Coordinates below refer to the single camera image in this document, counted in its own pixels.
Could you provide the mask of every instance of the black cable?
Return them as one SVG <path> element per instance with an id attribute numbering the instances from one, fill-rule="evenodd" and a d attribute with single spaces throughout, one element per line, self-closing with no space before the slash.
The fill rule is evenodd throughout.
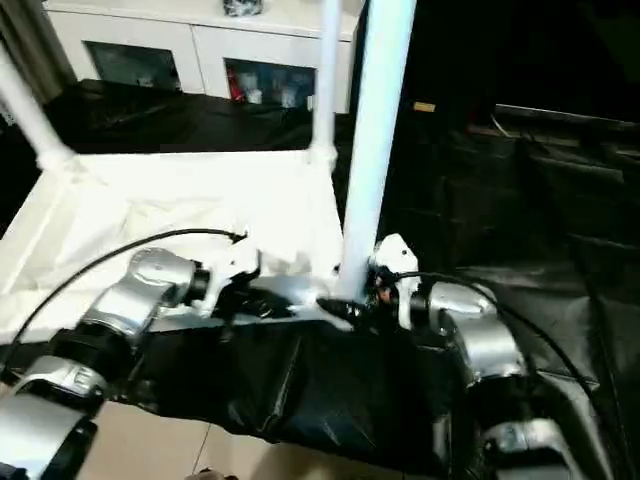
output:
<path id="1" fill-rule="evenodd" d="M 542 328 L 540 328 L 538 325 L 533 323 L 527 317 L 518 313 L 513 308 L 509 307 L 508 305 L 504 305 L 503 303 L 500 303 L 499 301 L 491 297 L 491 295 L 489 295 L 487 292 L 485 292 L 478 286 L 475 279 L 465 277 L 463 275 L 450 275 L 446 273 L 437 273 L 437 272 L 405 272 L 405 273 L 394 275 L 394 280 L 397 281 L 403 278 L 410 278 L 410 277 L 428 278 L 435 281 L 455 283 L 455 284 L 467 287 L 470 290 L 473 290 L 474 292 L 476 292 L 477 294 L 482 295 L 489 303 L 491 303 L 496 308 L 498 313 L 500 313 L 503 316 L 508 316 L 513 318 L 514 320 L 517 320 L 526 328 L 528 328 L 533 333 L 538 335 L 542 340 L 544 340 L 544 342 L 551 348 L 551 350 L 553 350 L 555 354 L 560 358 L 560 360 L 562 361 L 564 366 L 567 368 L 571 376 L 575 379 L 575 381 L 578 383 L 578 385 L 580 386 L 584 394 L 589 399 L 589 402 L 591 402 L 591 406 L 596 416 L 600 420 L 600 423 L 603 429 L 606 431 L 607 435 L 609 436 L 609 439 L 612 441 L 614 447 L 618 451 L 618 454 L 621 455 L 622 458 L 625 458 L 627 462 L 629 462 L 629 458 L 626 455 L 627 449 L 625 448 L 624 443 L 620 440 L 618 434 L 616 433 L 616 430 L 609 423 L 609 421 L 607 420 L 607 417 L 604 415 L 604 412 L 599 407 L 598 402 L 593 394 L 593 391 L 589 387 L 589 382 L 584 377 L 584 375 L 580 373 L 580 371 L 578 370 L 578 367 L 575 366 L 573 361 L 565 353 L 562 347 L 560 347 L 560 345 L 558 345 L 558 343 L 551 337 L 551 335 L 549 335 L 547 332 L 545 332 Z"/>
<path id="2" fill-rule="evenodd" d="M 76 273 L 71 275 L 67 280 L 58 285 L 49 295 L 47 295 L 47 297 L 42 302 L 40 302 L 40 304 L 35 308 L 31 315 L 27 317 L 20 329 L 18 329 L 18 331 L 16 332 L 13 340 L 11 340 L 11 343 L 6 347 L 4 358 L 2 360 L 2 363 L 0 363 L 0 381 L 4 382 L 6 379 L 7 382 L 5 383 L 10 384 L 15 382 L 16 375 L 9 369 L 9 363 L 11 362 L 12 357 L 15 355 L 18 347 L 20 346 L 20 340 L 24 336 L 25 332 L 29 329 L 29 326 L 31 325 L 31 323 L 33 323 L 33 320 L 38 316 L 38 314 L 42 310 L 44 310 L 44 308 L 49 305 L 49 303 L 51 303 L 51 301 L 56 298 L 65 288 L 74 283 L 85 273 L 120 255 L 121 253 L 128 252 L 129 250 L 133 250 L 134 248 L 146 245 L 151 242 L 155 242 L 157 240 L 162 240 L 164 238 L 191 234 L 224 235 L 226 237 L 229 237 L 234 243 L 244 238 L 243 235 L 238 235 L 236 233 L 227 232 L 225 230 L 217 230 L 212 228 L 185 228 L 182 230 L 171 230 L 169 232 L 158 233 L 156 235 L 151 235 L 150 237 L 142 238 L 140 240 L 136 240 L 135 242 L 128 243 L 93 260 L 92 262 L 88 263 L 80 270 L 78 270 Z"/>

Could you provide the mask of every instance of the black cloth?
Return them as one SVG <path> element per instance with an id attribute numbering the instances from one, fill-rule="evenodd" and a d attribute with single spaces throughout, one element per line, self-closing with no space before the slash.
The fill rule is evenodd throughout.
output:
<path id="1" fill-rule="evenodd" d="M 70 89 L 47 112 L 63 140 L 82 153 L 294 149 L 308 145 L 311 133 L 304 111 L 93 81 Z M 353 118 L 337 118 L 341 215 L 353 129 Z M 5 191 L 6 225 L 37 171 L 19 132 L 0 137 L 0 147 L 3 158 L 8 153 L 23 169 Z M 422 270 L 483 278 L 501 302 L 551 334 L 592 382 L 636 470 L 639 180 L 637 163 L 604 150 L 456 133 L 432 137 L 403 112 L 380 224 L 380 237 L 403 235 Z M 544 373 L 545 388 L 574 385 L 547 345 L 522 326 L 511 327 Z M 120 400 L 408 473 L 444 476 L 453 468 L 454 478 L 464 478 L 481 464 L 451 355 L 428 332 L 346 334 L 309 323 L 238 328 L 223 340 L 212 330 L 150 335 Z M 39 351 L 40 345 L 24 348 L 18 363 Z M 584 428 L 561 396 L 549 398 L 556 398 L 550 412 L 590 465 Z M 435 425 L 444 419 L 452 425 L 453 467 L 434 442 Z M 617 478 L 629 478 L 619 454 Z M 590 471 L 598 478 L 596 467 Z"/>

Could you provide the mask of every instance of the white cabinet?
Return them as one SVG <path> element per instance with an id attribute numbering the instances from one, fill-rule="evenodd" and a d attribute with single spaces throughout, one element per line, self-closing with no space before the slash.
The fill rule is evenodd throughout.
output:
<path id="1" fill-rule="evenodd" d="M 177 76 L 176 87 L 180 90 L 204 93 L 190 25 L 69 12 L 49 12 L 49 18 L 79 80 L 118 81 L 129 74 L 133 81 L 123 83 L 137 80 L 143 86 L 151 86 L 154 78 L 150 77 L 154 74 Z M 109 50 L 108 46 L 120 47 Z M 145 53 L 140 49 L 147 49 L 151 68 L 139 65 Z M 101 63 L 109 63 L 110 57 L 112 72 L 101 72 L 108 68 Z M 162 64 L 164 72 L 159 71 Z"/>
<path id="2" fill-rule="evenodd" d="M 278 77 L 286 74 L 287 66 L 306 67 L 309 71 L 307 76 L 311 77 L 311 82 L 314 81 L 313 73 L 320 57 L 320 40 L 317 38 L 243 32 L 211 27 L 194 27 L 194 36 L 207 95 L 230 97 L 228 76 L 233 71 L 232 67 L 230 68 L 230 63 L 231 65 L 233 63 L 240 64 L 239 68 L 242 68 L 244 63 L 246 70 L 255 72 L 253 74 L 254 77 L 268 77 L 267 79 L 259 79 L 258 90 L 260 92 L 265 91 L 264 84 L 270 83 L 269 80 L 271 80 L 271 83 L 282 82 L 283 80 Z M 339 113 L 348 111 L 352 58 L 351 43 L 340 42 L 338 45 L 338 63 L 336 65 L 335 107 Z M 244 62 L 233 62 L 234 60 L 243 60 Z M 294 69 L 293 71 L 302 72 L 298 74 L 302 76 L 298 84 L 292 85 L 291 81 L 287 82 L 292 85 L 288 87 L 288 90 L 295 97 L 298 93 L 295 91 L 296 89 L 304 90 L 306 88 L 304 84 L 305 69 Z M 279 86 L 278 88 L 282 90 L 286 87 Z M 291 103 L 299 106 L 302 103 L 302 95 L 304 95 L 304 92 L 298 95 L 297 100 L 295 98 L 292 99 Z"/>
<path id="3" fill-rule="evenodd" d="M 313 94 L 322 3 L 265 0 L 263 13 L 243 18 L 224 15 L 222 0 L 49 0 L 44 8 L 80 80 L 299 106 Z M 344 0 L 338 113 L 348 111 L 362 3 Z"/>

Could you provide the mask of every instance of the white pole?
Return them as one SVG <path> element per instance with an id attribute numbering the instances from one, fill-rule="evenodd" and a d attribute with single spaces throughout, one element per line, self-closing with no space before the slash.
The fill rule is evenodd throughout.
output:
<path id="1" fill-rule="evenodd" d="M 63 163 L 73 156 L 65 146 L 33 98 L 31 90 L 9 58 L 0 42 L 0 99 L 18 122 L 38 156 L 41 168 L 62 169 Z"/>
<path id="2" fill-rule="evenodd" d="M 313 137 L 309 147 L 312 162 L 335 167 L 338 153 L 334 146 L 336 104 L 336 62 L 340 41 L 342 0 L 324 0 L 320 63 L 316 70 Z"/>
<path id="3" fill-rule="evenodd" d="M 360 299 L 373 253 L 416 0 L 372 0 L 336 295 Z"/>

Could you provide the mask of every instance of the red object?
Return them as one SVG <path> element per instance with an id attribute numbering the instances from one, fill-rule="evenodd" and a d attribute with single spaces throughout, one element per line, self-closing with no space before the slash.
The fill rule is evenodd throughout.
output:
<path id="1" fill-rule="evenodd" d="M 227 79 L 229 81 L 229 94 L 231 95 L 231 100 L 234 102 L 246 102 L 247 98 L 238 83 L 238 78 L 236 77 L 236 72 L 231 69 L 227 70 Z"/>

